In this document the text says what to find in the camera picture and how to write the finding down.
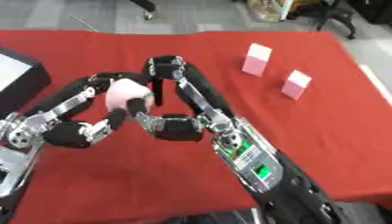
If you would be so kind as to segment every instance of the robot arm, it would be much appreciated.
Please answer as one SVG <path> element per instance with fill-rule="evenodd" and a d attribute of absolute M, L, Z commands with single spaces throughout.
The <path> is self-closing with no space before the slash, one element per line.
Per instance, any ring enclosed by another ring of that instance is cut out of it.
<path fill-rule="evenodd" d="M 127 78 L 146 84 L 147 76 L 133 73 L 99 73 L 84 77 L 45 98 L 24 114 L 11 113 L 0 121 L 0 207 L 14 207 L 13 195 L 25 186 L 44 142 L 56 146 L 86 148 L 107 137 L 123 123 L 124 109 L 110 111 L 95 124 L 73 121 L 88 109 L 110 84 Z"/>
<path fill-rule="evenodd" d="M 232 112 L 195 66 L 177 56 L 164 56 L 149 59 L 143 73 L 151 77 L 158 106 L 163 104 L 163 80 L 168 79 L 176 82 L 179 97 L 194 112 L 193 117 L 171 120 L 146 115 L 142 99 L 128 101 L 129 112 L 147 132 L 165 140 L 187 141 L 200 140 L 202 130 L 207 129 L 213 134 L 216 154 L 233 170 L 264 216 L 277 224 L 351 223 L 310 177 L 244 117 Z"/>

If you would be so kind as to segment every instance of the silver joint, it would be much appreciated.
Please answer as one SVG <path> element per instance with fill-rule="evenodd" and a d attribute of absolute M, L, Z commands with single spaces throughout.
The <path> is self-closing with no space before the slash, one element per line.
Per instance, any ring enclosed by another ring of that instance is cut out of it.
<path fill-rule="evenodd" d="M 173 59 L 171 61 L 171 63 L 174 65 L 179 65 L 181 67 L 184 67 L 186 65 L 186 62 L 184 61 L 184 59 L 179 56 L 176 56 L 176 59 Z"/>
<path fill-rule="evenodd" d="M 165 119 L 162 117 L 146 115 L 143 112 L 137 112 L 135 118 L 140 123 L 142 128 L 150 134 L 156 131 L 162 131 L 165 127 Z"/>
<path fill-rule="evenodd" d="M 154 66 L 154 59 L 153 58 L 150 58 L 149 59 L 149 73 L 150 73 L 150 76 L 155 76 L 156 75 L 156 72 L 155 72 L 155 66 Z"/>
<path fill-rule="evenodd" d="M 173 79 L 174 79 L 175 81 L 181 81 L 181 79 L 184 77 L 183 71 L 181 71 L 181 70 L 179 70 L 179 69 L 174 70 L 173 73 L 172 73 L 172 75 L 173 75 Z"/>
<path fill-rule="evenodd" d="M 110 133 L 112 133 L 112 129 L 110 128 L 108 122 L 109 120 L 105 119 L 87 128 L 84 133 L 87 141 L 91 144 L 96 144 L 110 135 Z"/>

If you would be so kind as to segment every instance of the table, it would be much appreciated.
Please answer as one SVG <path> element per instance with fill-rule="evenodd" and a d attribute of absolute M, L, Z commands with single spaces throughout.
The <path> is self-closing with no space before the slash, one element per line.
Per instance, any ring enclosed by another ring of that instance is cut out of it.
<path fill-rule="evenodd" d="M 241 72 L 251 43 L 274 49 L 261 78 Z M 331 34 L 0 31 L 0 45 L 44 62 L 53 84 L 37 100 L 77 77 L 139 71 L 148 57 L 181 55 L 334 199 L 392 207 L 391 108 Z M 280 93 L 293 69 L 313 78 L 299 101 Z M 190 113 L 169 82 L 164 95 L 153 114 Z M 80 118 L 105 114 L 101 98 Z M 159 141 L 129 122 L 89 149 L 46 146 L 12 223 L 117 223 L 254 205 L 207 137 Z"/>

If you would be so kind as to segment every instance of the wire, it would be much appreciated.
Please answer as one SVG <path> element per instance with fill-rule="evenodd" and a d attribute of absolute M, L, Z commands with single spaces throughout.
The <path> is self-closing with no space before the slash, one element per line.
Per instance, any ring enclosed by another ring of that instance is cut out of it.
<path fill-rule="evenodd" d="M 86 23 L 85 21 L 81 20 L 80 18 L 73 16 L 71 14 L 67 14 L 69 17 L 74 18 L 76 20 L 78 20 L 79 22 L 81 22 L 82 24 L 86 25 L 88 28 L 90 28 L 91 31 L 93 32 L 98 32 L 97 29 L 95 29 L 93 26 L 91 26 L 90 24 Z"/>

